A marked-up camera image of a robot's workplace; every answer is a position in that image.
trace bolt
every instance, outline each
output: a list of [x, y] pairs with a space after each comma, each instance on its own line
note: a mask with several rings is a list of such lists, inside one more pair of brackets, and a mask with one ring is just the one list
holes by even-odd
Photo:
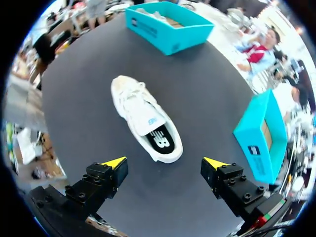
[[230, 180], [229, 180], [229, 184], [230, 184], [230, 185], [234, 185], [234, 184], [235, 184], [235, 179], [230, 179]]
[[243, 199], [244, 199], [245, 201], [249, 201], [250, 198], [251, 198], [251, 194], [245, 194], [245, 195], [243, 196]]
[[264, 190], [265, 190], [265, 187], [264, 187], [264, 186], [259, 186], [259, 187], [257, 188], [257, 191], [260, 192], [260, 193], [262, 193]]
[[47, 195], [47, 196], [45, 197], [45, 201], [46, 201], [46, 202], [51, 202], [51, 201], [53, 201], [53, 197], [52, 197], [51, 195]]
[[44, 203], [42, 201], [38, 201], [36, 205], [38, 206], [38, 208], [42, 208], [44, 206]]
[[79, 194], [78, 194], [78, 197], [79, 197], [79, 198], [85, 198], [85, 193], [79, 193]]

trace cable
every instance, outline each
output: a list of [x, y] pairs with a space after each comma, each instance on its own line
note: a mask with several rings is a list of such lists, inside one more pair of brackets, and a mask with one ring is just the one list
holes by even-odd
[[275, 230], [279, 230], [279, 229], [288, 229], [289, 227], [290, 227], [290, 225], [288, 225], [288, 226], [276, 226], [276, 227], [266, 228], [266, 229], [263, 229], [263, 230], [260, 230], [260, 231], [255, 231], [254, 233], [249, 234], [249, 235], [247, 235], [247, 236], [245, 236], [245, 237], [259, 236], [259, 235], [265, 234], [265, 233], [270, 232], [270, 231], [275, 231]]

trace shoe insole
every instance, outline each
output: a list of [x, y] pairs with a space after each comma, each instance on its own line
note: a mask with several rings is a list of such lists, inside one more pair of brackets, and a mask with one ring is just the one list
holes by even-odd
[[155, 151], [160, 154], [169, 154], [174, 150], [174, 141], [165, 125], [160, 126], [146, 135]]

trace blue box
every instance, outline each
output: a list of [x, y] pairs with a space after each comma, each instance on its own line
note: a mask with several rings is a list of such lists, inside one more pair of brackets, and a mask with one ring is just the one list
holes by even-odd
[[[175, 28], [150, 15], [136, 11], [143, 8], [153, 14], [178, 22], [183, 27]], [[151, 2], [131, 6], [125, 10], [128, 28], [144, 37], [165, 55], [206, 42], [214, 24], [195, 12], [171, 2]]]
[[[262, 124], [271, 135], [271, 148]], [[272, 90], [255, 95], [234, 130], [234, 135], [245, 154], [256, 180], [273, 184], [284, 159], [287, 134], [285, 124]]]

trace black round table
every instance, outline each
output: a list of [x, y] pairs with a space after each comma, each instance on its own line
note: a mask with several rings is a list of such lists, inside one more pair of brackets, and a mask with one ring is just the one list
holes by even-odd
[[[183, 155], [154, 162], [117, 114], [112, 79], [147, 89], [174, 121]], [[75, 41], [43, 76], [49, 134], [71, 184], [93, 162], [127, 156], [129, 175], [98, 214], [131, 237], [225, 236], [240, 223], [200, 175], [203, 157], [236, 162], [252, 177], [233, 130], [252, 91], [211, 44], [164, 56], [124, 15]]]

